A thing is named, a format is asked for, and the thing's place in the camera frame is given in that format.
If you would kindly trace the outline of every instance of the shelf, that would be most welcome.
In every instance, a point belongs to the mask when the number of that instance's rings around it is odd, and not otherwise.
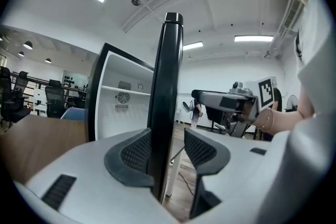
[[[110,90],[110,91],[115,91],[115,92],[126,92],[126,93],[132,93],[132,94],[138,94],[138,95],[144,95],[144,96],[151,96],[150,93],[123,90],[123,89],[113,88],[113,87],[108,87],[108,86],[102,86],[101,88],[106,89],[106,90]]]

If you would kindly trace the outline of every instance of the bracelet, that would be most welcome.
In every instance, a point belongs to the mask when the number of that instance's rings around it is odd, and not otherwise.
[[[264,131],[263,129],[265,128],[265,125],[269,120],[269,116],[271,115],[271,110],[272,109],[269,109],[267,119],[266,119],[265,123],[263,124],[263,126],[260,128],[262,131]]]

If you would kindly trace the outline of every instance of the ceiling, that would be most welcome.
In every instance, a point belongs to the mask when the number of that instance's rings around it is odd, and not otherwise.
[[[91,51],[63,41],[21,29],[0,27],[0,35],[2,36],[0,47],[14,57],[22,59],[18,55],[22,51],[25,55],[24,59],[44,63],[45,59],[50,58],[51,65],[73,72],[90,73],[97,56]],[[26,41],[33,44],[32,50],[23,46]]]
[[[5,24],[29,29],[99,53],[105,42],[154,65],[161,23],[167,12],[184,17],[184,62],[232,56],[263,57],[270,43],[234,43],[236,35],[279,36],[290,0],[15,0]],[[279,56],[279,49],[273,56]]]

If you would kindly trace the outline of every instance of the black vertical bar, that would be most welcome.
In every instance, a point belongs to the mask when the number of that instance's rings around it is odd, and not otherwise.
[[[152,130],[148,174],[154,178],[153,195],[160,202],[172,145],[182,51],[183,17],[178,13],[167,13],[161,29],[148,115],[148,127]]]

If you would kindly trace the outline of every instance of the blue chair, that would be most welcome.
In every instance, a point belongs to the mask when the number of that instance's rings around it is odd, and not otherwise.
[[[61,120],[85,121],[85,109],[68,108]]]

